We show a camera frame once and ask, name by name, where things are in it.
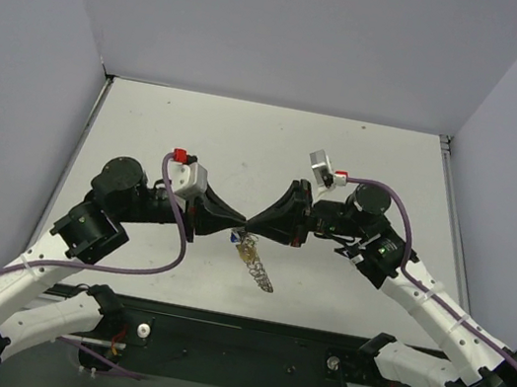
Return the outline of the yellow key tag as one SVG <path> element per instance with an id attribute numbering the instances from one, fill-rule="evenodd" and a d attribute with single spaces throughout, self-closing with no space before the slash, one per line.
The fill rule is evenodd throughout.
<path id="1" fill-rule="evenodd" d="M 244 263 L 251 264 L 259 261 L 259 255 L 254 246 L 243 243 L 236 246 L 236 248 L 238 249 L 240 259 L 244 261 Z"/>

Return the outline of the metal disc keyring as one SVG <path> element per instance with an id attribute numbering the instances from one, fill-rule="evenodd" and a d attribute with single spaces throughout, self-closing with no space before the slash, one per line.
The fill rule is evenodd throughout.
<path id="1" fill-rule="evenodd" d="M 241 240 L 241 243 L 239 243 L 239 244 L 246 243 L 248 245 L 254 246 L 257 249 L 257 252 L 258 252 L 258 241 L 259 241 L 259 237 L 258 236 L 253 235 L 252 233 L 247 233 L 247 231 L 245 231 L 242 228 L 232 229 L 231 232 L 232 231 L 235 231 L 236 233 L 239 233 L 239 235 L 241 236 L 242 240 Z M 272 285 L 272 283 L 270 281 L 270 278 L 268 277 L 268 274 L 267 274 L 267 271 L 266 271 L 265 267 L 263 266 L 263 263 L 261 261 L 259 252 L 258 252 L 258 256 L 259 256 L 259 259 L 258 259 L 257 263 L 251 263 L 251 264 L 250 263 L 244 263 L 244 264 L 247 267 L 249 275 L 254 279 L 255 284 L 258 286 L 258 288 L 260 290 L 264 291 L 265 293 L 269 293 L 270 294 L 270 293 L 273 292 L 273 285 Z"/>

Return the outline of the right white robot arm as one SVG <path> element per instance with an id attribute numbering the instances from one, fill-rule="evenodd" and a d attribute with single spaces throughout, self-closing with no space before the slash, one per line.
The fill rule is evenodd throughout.
<path id="1" fill-rule="evenodd" d="M 411 226 L 394 230 L 386 212 L 406 208 L 386 185 L 352 179 L 344 202 L 317 200 L 308 181 L 294 181 L 276 203 L 250 218 L 246 230 L 299 247 L 309 235 L 335 241 L 372 285 L 405 309 L 445 353 L 440 359 L 381 334 L 360 349 L 384 380 L 409 387 L 517 387 L 517 349 L 488 334 L 447 295 L 413 250 Z"/>

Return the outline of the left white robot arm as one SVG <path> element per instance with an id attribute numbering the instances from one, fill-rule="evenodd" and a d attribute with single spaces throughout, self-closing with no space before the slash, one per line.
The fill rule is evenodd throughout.
<path id="1" fill-rule="evenodd" d="M 173 173 L 161 187 L 150 188 L 134 158 L 108 161 L 83 201 L 0 273 L 0 364 L 59 336 L 90 332 L 108 338 L 127 331 L 128 315 L 107 285 L 28 308 L 61 280 L 123 246 L 124 223 L 174 223 L 184 244 L 246 224 L 243 214 L 214 193 L 200 165 L 178 163 Z"/>

